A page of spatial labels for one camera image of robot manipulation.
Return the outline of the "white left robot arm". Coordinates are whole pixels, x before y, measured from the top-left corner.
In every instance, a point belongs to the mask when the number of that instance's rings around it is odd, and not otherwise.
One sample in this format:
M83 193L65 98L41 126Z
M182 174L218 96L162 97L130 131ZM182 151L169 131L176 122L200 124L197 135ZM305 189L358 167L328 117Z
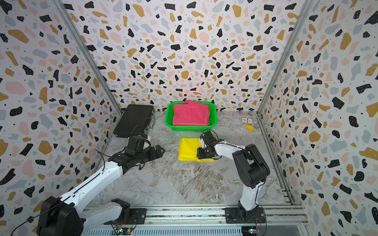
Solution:
M63 194L49 197L41 207L37 234L39 236L80 236L103 224L137 223L128 202L118 198L93 210L86 206L113 181L134 167L163 157L165 149L159 145L136 151L128 147L105 161L103 167L84 182Z

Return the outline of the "small yellow block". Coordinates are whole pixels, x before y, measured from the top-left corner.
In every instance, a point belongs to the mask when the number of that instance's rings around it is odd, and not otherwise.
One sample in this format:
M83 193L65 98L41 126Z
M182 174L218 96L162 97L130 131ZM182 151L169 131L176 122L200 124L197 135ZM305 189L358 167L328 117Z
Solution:
M251 125L249 125L249 124L247 124L247 125L245 126L245 128L248 129L249 131L254 131L254 129L255 129L253 126L251 126Z

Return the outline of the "playing card box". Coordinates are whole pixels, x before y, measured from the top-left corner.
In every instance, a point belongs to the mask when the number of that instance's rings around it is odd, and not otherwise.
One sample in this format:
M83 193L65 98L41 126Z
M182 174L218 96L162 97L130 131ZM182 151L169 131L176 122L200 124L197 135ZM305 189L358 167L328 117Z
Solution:
M251 125L251 124L253 124L253 119L251 119L251 118L242 118L242 123L243 124L249 124L249 125Z

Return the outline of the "aluminium corner post left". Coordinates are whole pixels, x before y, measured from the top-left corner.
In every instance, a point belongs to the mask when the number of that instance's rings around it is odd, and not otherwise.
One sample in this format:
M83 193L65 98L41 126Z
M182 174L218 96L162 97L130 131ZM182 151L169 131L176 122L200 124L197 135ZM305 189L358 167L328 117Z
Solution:
M76 43L79 51L81 52L82 56L84 57L85 61L87 62L89 68L94 73L95 77L97 78L99 84L104 90L104 93L109 99L110 104L112 105L113 109L116 113L120 116L122 114L122 110L119 108L118 103L115 100L108 84L106 83L102 73L98 69L93 57L89 53L86 44L83 42L79 31L77 30L75 24L73 23L70 15L67 13L64 3L62 1L51 0L51 3L55 10L57 11L59 17L62 19L64 25L66 26L67 30L71 34L74 42Z

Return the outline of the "black briefcase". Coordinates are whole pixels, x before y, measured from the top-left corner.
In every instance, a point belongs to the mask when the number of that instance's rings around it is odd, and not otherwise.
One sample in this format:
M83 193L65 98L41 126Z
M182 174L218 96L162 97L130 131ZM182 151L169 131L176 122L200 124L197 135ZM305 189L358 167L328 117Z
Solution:
M156 122L154 107L152 105L130 104L123 109L122 116L113 131L119 138L145 135L149 128L153 128Z

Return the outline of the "aluminium corner post right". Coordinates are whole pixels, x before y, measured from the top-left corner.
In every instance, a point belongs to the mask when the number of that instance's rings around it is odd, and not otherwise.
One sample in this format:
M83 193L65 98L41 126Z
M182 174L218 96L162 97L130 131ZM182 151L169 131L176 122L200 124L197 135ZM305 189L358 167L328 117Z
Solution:
M265 93L265 95L264 95L264 97L261 101L261 104L258 108L258 111L257 111L258 116L262 114L262 112L264 110L264 106L267 104L267 102L269 100L270 93L272 92L274 85L278 81L279 75L281 74L281 70L284 68L285 62L286 62L287 58L289 57L289 54L291 53L291 51L294 47L294 44L295 44L296 39L299 35L299 32L302 29L302 27L303 27L303 25L306 21L306 17L308 16L313 4L314 4L313 0L305 1L304 5L303 5L303 7L300 11L296 25L294 26L294 29L293 29L290 37L289 37L288 43L286 44L286 47L285 47L285 49L282 53L282 56L281 56L281 58L278 62L278 65L277 65L277 67L276 67L276 69L273 73L272 80L270 81L270 83L267 87L266 93Z

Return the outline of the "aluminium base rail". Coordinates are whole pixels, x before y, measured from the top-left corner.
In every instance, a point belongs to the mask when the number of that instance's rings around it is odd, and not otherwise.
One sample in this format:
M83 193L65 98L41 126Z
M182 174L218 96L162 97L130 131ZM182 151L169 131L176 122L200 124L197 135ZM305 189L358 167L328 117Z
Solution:
M82 236L311 236L302 207L262 205L247 219L232 205L132 206L137 223L103 224Z

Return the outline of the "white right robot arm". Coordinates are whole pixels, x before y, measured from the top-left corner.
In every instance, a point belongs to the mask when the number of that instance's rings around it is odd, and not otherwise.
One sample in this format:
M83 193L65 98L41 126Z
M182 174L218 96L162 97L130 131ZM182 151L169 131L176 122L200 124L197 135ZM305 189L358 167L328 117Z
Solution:
M255 209L258 206L259 191L270 175L269 166L258 148L253 144L238 146L222 139L209 142L200 138L199 142L201 144L201 147L197 149L199 159L219 156L234 161L239 178L244 185L239 205L246 212Z

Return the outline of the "green plastic basket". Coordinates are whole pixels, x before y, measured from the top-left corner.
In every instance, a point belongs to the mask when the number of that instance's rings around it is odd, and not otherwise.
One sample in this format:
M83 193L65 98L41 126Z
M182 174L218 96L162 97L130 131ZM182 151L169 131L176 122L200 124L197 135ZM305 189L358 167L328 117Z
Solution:
M217 123L217 109L211 102L175 101L166 110L165 124L173 131L203 131Z

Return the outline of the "aluminium corner post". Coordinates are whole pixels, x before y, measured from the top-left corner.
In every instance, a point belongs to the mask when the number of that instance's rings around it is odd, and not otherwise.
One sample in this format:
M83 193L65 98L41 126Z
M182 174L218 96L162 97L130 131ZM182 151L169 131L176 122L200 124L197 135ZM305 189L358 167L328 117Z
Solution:
M303 7L300 11L296 25L294 26L294 29L293 29L290 37L289 37L288 43L286 44L286 47L285 47L285 49L282 53L282 56L281 56L281 58L278 62L278 65L277 65L277 67L276 67L276 69L273 73L272 80L270 81L270 83L267 87L266 93L265 93L265 95L264 95L264 97L261 101L261 104L258 108L258 111L257 111L258 116L262 114L262 112L264 110L264 106L267 104L267 102L269 100L270 93L272 92L274 85L278 81L279 75L281 74L281 70L284 68L285 62L286 62L287 58L289 57L289 54L291 53L291 51L294 47L294 44L295 44L296 39L299 35L299 32L302 29L302 27L303 27L303 25L306 21L306 17L308 16L313 4L314 4L313 0L305 1L304 5L303 5Z
M89 53L86 44L83 42L79 31L77 30L75 24L73 23L70 15L67 13L64 3L62 1L51 0L51 3L55 10L57 11L59 17L62 19L64 25L66 26L67 30L71 34L74 42L76 43L79 51L81 52L82 56L84 57L85 61L87 62L89 68L94 73L95 77L97 78L99 84L104 90L104 93L109 99L110 104L112 105L113 109L116 113L120 116L122 114L122 110L119 108L118 103L115 100L108 84L106 83L102 73L98 69L93 57Z

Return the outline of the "pink raincoat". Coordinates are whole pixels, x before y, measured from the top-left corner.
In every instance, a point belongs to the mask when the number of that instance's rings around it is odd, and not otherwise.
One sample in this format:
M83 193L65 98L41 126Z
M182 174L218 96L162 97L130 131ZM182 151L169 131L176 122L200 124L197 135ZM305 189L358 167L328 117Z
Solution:
M210 107L208 104L185 101L174 105L173 126L208 126Z

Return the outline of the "plain yellow raincoat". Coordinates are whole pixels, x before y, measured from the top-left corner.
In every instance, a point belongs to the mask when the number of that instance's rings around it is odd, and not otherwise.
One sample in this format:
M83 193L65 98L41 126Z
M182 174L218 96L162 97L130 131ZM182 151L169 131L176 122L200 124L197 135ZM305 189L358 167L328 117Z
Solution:
M197 149L201 147L199 138L182 138L180 140L178 152L179 161L214 162L213 159L199 159Z

